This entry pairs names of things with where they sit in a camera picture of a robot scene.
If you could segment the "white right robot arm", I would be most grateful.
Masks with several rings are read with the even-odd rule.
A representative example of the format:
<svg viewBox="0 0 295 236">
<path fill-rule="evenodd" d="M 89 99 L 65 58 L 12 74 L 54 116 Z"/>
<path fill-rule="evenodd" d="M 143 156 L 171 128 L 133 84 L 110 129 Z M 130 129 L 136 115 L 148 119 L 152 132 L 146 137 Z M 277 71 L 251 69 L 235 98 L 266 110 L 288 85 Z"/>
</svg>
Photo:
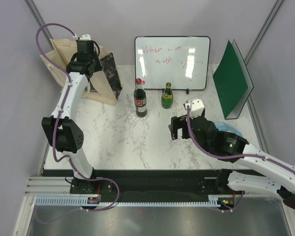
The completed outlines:
<svg viewBox="0 0 295 236">
<path fill-rule="evenodd" d="M 179 129 L 182 130 L 182 138 L 191 139 L 206 155 L 259 173 L 259 176 L 244 175 L 223 169 L 215 181 L 218 192 L 225 194 L 233 190 L 274 195 L 295 210 L 295 166 L 261 151 L 237 134 L 219 130 L 203 115 L 196 118 L 187 115 L 172 117 L 169 130 L 173 140 L 177 139 Z"/>
</svg>

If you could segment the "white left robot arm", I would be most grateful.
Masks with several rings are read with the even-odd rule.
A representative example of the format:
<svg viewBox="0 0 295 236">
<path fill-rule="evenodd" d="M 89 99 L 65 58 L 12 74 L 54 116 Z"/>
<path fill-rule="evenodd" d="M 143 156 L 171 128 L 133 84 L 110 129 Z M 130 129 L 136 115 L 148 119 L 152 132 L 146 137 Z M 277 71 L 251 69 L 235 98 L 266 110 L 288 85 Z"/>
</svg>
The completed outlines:
<svg viewBox="0 0 295 236">
<path fill-rule="evenodd" d="M 52 147 L 53 158 L 59 163 L 68 160 L 76 179 L 82 179 L 81 188 L 94 193 L 98 181 L 93 178 L 93 167 L 83 151 L 84 134 L 76 124 L 76 113 L 83 91 L 91 76 L 101 70 L 92 40 L 78 39 L 76 52 L 65 69 L 65 83 L 59 101 L 49 117 L 42 119 L 42 127 Z"/>
</svg>

